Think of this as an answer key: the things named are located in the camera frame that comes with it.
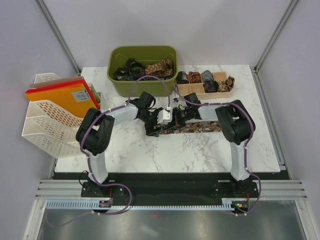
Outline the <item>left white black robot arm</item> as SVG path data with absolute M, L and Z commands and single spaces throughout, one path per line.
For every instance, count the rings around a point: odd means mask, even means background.
M 110 191 L 110 185 L 105 181 L 109 175 L 105 151 L 114 126 L 134 119 L 144 123 L 157 122 L 158 115 L 164 108 L 153 108 L 155 101 L 152 95 L 143 92 L 139 98 L 128 100 L 117 107 L 108 110 L 90 108 L 86 112 L 75 139 L 80 145 L 80 151 L 87 158 L 88 176 L 94 182 L 92 191 L 99 197 L 106 196 Z

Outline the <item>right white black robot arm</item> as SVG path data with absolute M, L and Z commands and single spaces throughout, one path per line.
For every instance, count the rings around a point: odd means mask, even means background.
M 247 191 L 244 180 L 252 174 L 248 167 L 248 147 L 256 125 L 240 100 L 227 103 L 201 103 L 195 93 L 183 97 L 185 107 L 175 107 L 172 120 L 177 126 L 184 126 L 189 120 L 218 121 L 224 138 L 231 149 L 231 176 L 229 191 L 235 197 Z

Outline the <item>brown cat pattern tie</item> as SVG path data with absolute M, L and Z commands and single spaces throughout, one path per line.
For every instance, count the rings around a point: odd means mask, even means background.
M 185 126 L 174 126 L 170 129 L 163 130 L 161 135 L 171 134 L 191 134 L 191 133 L 216 133 L 221 132 L 221 126 L 218 121 L 200 121 L 189 122 Z

